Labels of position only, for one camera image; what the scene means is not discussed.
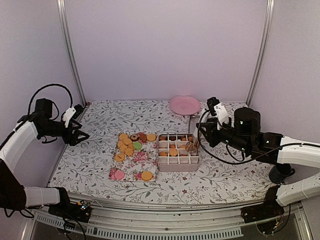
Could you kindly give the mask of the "metal tongs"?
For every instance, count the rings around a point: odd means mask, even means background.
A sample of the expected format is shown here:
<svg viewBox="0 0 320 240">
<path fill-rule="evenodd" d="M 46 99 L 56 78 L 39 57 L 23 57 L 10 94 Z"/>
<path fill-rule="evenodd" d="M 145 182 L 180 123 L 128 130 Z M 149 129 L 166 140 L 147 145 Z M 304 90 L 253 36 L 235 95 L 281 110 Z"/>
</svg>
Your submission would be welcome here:
<svg viewBox="0 0 320 240">
<path fill-rule="evenodd" d="M 191 135 L 188 135 L 185 150 L 191 154 L 196 152 L 199 146 L 198 129 L 196 128 Z"/>
</svg>

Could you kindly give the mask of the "compartment tin box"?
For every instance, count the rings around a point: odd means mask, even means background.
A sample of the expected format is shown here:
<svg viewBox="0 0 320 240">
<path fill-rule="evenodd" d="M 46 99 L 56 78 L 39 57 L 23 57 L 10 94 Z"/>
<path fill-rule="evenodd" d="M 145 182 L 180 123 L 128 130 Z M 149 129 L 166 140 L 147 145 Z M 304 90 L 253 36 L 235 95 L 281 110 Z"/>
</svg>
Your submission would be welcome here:
<svg viewBox="0 0 320 240">
<path fill-rule="evenodd" d="M 158 136 L 158 170 L 163 173 L 195 172 L 199 169 L 198 149 L 193 153 L 186 151 L 188 135 L 160 134 Z"/>
</svg>

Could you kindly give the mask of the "floral cookie tray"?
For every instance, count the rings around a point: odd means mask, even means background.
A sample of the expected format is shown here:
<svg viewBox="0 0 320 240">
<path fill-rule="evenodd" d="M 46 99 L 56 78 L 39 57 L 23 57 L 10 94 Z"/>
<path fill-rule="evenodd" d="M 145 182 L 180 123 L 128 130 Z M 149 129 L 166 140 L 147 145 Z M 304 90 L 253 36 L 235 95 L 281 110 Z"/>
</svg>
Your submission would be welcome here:
<svg viewBox="0 0 320 240">
<path fill-rule="evenodd" d="M 142 148 L 134 149 L 133 141 L 130 136 L 133 134 L 139 135 L 139 140 Z M 148 141 L 147 135 L 155 133 L 120 133 L 116 142 L 116 147 L 113 154 L 113 163 L 109 171 L 109 179 L 117 182 L 154 182 L 157 179 L 158 173 L 158 144 L 157 138 L 155 141 Z M 123 171 L 125 177 L 121 180 L 114 178 L 116 171 Z M 153 178 L 150 181 L 143 181 L 141 174 L 144 171 L 150 171 Z"/>
</svg>

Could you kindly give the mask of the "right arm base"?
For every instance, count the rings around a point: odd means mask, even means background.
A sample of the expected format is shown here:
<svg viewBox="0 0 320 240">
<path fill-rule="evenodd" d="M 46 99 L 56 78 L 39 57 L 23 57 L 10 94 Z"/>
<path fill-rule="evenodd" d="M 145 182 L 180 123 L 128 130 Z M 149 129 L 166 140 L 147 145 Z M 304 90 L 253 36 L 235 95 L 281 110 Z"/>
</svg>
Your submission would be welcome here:
<svg viewBox="0 0 320 240">
<path fill-rule="evenodd" d="M 280 206 L 276 199 L 277 197 L 275 194 L 267 193 L 263 203 L 243 207 L 240 211 L 240 215 L 244 222 L 252 223 L 283 215 L 285 213 L 284 207 Z"/>
</svg>

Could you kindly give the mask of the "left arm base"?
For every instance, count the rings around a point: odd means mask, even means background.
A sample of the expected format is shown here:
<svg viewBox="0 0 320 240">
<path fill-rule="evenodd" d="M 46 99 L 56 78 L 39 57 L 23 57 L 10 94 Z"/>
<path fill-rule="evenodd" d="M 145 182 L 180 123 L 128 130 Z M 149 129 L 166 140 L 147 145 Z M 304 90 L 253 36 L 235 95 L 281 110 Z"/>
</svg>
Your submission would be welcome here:
<svg viewBox="0 0 320 240">
<path fill-rule="evenodd" d="M 88 223 L 92 208 L 83 200 L 80 201 L 80 204 L 72 203 L 65 188 L 58 187 L 57 190 L 59 193 L 59 203 L 49 205 L 48 213 L 61 218 Z"/>
</svg>

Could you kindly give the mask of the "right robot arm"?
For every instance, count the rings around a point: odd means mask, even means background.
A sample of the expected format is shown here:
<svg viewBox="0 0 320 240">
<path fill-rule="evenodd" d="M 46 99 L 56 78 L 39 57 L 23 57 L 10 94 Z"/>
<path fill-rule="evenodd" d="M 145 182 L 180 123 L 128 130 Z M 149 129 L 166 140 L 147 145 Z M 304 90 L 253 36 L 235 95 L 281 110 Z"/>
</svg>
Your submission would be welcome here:
<svg viewBox="0 0 320 240">
<path fill-rule="evenodd" d="M 203 135 L 211 147 L 223 143 L 240 151 L 246 160 L 233 162 L 234 166 L 258 161 L 275 166 L 320 167 L 318 143 L 261 132 L 261 114 L 248 107 L 236 109 L 233 118 L 220 103 L 211 109 L 204 108 L 196 128 L 197 134 Z"/>
</svg>

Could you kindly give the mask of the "floral tablecloth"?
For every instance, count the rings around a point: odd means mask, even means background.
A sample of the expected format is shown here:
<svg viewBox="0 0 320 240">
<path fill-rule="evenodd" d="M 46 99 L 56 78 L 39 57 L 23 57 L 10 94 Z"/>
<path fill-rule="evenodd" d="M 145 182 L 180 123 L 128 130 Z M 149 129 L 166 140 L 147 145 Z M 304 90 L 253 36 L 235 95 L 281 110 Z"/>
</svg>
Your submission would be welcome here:
<svg viewBox="0 0 320 240">
<path fill-rule="evenodd" d="M 64 151 L 50 181 L 74 194 L 160 205 L 258 202 L 272 182 L 271 166 L 252 161 L 231 165 L 241 153 L 219 144 L 199 151 L 195 172 L 161 172 L 154 182 L 114 181 L 113 153 L 120 133 L 186 134 L 190 117 L 161 100 L 93 101 L 81 120 L 89 139 Z"/>
</svg>

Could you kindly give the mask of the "round biscuit top right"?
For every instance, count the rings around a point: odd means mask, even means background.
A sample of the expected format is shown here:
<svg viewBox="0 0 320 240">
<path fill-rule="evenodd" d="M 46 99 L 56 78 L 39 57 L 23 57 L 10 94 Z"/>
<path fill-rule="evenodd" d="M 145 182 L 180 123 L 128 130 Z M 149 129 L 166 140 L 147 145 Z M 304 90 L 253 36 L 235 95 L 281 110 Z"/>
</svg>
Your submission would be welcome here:
<svg viewBox="0 0 320 240">
<path fill-rule="evenodd" d="M 148 134 L 148 135 L 146 136 L 146 139 L 147 139 L 149 142 L 153 142 L 153 141 L 155 141 L 155 140 L 157 139 L 157 135 L 156 135 L 156 134 L 153 134 L 153 133 Z"/>
</svg>

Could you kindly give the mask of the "chocolate sprinkle donut cookie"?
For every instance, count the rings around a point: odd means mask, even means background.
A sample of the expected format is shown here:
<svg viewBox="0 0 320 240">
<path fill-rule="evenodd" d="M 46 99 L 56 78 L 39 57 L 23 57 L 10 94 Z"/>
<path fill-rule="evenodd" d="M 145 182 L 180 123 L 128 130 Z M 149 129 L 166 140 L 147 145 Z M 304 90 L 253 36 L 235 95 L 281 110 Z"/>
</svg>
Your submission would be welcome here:
<svg viewBox="0 0 320 240">
<path fill-rule="evenodd" d="M 140 136 L 138 134 L 132 134 L 130 136 L 130 139 L 133 141 L 133 142 L 136 142 L 140 139 Z"/>
</svg>

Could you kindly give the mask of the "green sandwich cookie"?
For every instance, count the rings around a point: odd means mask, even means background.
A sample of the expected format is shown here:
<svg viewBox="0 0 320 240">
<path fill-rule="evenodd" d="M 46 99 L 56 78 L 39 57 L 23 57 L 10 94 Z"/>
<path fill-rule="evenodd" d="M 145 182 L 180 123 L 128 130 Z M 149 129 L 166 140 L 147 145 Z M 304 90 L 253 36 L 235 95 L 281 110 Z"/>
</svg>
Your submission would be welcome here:
<svg viewBox="0 0 320 240">
<path fill-rule="evenodd" d="M 132 145 L 135 150 L 140 150 L 143 147 L 143 145 L 139 141 L 134 141 Z"/>
</svg>

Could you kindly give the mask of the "round cream sandwich cookie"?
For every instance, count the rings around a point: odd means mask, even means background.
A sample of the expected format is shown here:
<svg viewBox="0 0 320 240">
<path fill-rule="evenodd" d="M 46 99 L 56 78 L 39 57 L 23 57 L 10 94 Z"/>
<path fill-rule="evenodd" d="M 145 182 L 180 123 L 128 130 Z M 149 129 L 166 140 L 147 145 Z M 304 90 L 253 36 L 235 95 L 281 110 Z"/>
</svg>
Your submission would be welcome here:
<svg viewBox="0 0 320 240">
<path fill-rule="evenodd" d="M 153 179 L 153 173 L 152 172 L 150 172 L 150 171 L 143 171 L 142 173 L 141 173 L 141 179 L 143 180 L 143 181 L 150 181 L 150 180 L 152 180 Z"/>
</svg>

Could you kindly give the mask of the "dark blue cup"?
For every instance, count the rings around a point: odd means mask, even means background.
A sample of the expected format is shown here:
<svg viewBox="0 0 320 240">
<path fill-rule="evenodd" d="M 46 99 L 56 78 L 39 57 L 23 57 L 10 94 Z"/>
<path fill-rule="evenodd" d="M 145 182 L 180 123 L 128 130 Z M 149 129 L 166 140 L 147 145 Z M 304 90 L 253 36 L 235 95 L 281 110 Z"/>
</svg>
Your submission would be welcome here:
<svg viewBox="0 0 320 240">
<path fill-rule="evenodd" d="M 276 164 L 272 167 L 268 176 L 272 183 L 281 184 L 287 177 L 292 176 L 295 172 L 295 169 L 288 163 Z"/>
</svg>

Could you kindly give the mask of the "front aluminium rail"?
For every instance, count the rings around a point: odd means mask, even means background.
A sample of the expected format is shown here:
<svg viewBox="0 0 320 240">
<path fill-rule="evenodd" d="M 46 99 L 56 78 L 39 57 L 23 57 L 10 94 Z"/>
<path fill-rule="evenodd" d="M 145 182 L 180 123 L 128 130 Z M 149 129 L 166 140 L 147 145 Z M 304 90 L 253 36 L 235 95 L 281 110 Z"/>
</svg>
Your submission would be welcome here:
<svg viewBox="0 0 320 240">
<path fill-rule="evenodd" d="M 234 204 L 172 205 L 87 198 L 87 223 L 64 227 L 62 218 L 47 208 L 34 210 L 22 239 L 44 240 L 313 240 L 301 203 L 284 214 L 245 222 L 241 210 L 253 202 Z"/>
</svg>

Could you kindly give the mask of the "left aluminium post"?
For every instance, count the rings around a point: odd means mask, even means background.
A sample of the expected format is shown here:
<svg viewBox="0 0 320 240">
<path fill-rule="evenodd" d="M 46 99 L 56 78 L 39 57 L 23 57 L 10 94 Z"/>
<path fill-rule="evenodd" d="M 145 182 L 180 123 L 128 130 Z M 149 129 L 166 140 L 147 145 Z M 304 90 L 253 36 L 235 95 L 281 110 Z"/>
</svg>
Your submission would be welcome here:
<svg viewBox="0 0 320 240">
<path fill-rule="evenodd" d="M 74 80 L 75 88 L 77 90 L 78 97 L 80 99 L 81 104 L 86 105 L 87 99 L 85 96 L 83 85 L 81 83 L 78 66 L 77 66 L 77 62 L 76 62 L 76 58 L 75 58 L 75 54 L 72 46 L 72 39 L 71 39 L 71 34 L 69 30 L 69 25 L 68 25 L 65 2 L 66 2 L 65 0 L 56 1 L 60 26 L 62 30 L 62 36 L 64 39 L 65 49 L 66 49 L 66 53 L 67 53 L 67 57 L 70 64 L 70 69 L 71 69 L 71 73 Z"/>
</svg>

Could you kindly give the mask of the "right aluminium post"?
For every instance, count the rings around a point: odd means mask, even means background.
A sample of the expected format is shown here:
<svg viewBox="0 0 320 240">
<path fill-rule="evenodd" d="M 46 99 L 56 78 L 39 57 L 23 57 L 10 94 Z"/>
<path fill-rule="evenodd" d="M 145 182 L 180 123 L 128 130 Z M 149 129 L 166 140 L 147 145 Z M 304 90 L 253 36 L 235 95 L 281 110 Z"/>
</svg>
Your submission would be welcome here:
<svg viewBox="0 0 320 240">
<path fill-rule="evenodd" d="M 256 64 L 254 67 L 253 76 L 252 76 L 251 84 L 249 87 L 248 95 L 246 98 L 246 104 L 248 107 L 252 104 L 252 102 L 254 100 L 258 81 L 259 81 L 260 74 L 262 71 L 263 61 L 264 61 L 265 53 L 267 50 L 267 44 L 268 44 L 268 40 L 269 40 L 269 36 L 270 36 L 270 32 L 271 32 L 271 27 L 272 27 L 274 6 L 275 6 L 274 0 L 267 0 L 266 10 L 265 10 L 265 18 L 264 18 L 264 24 L 263 24 L 263 30 L 262 30 L 262 37 L 261 37 L 261 41 L 260 41 L 258 56 L 257 56 Z"/>
</svg>

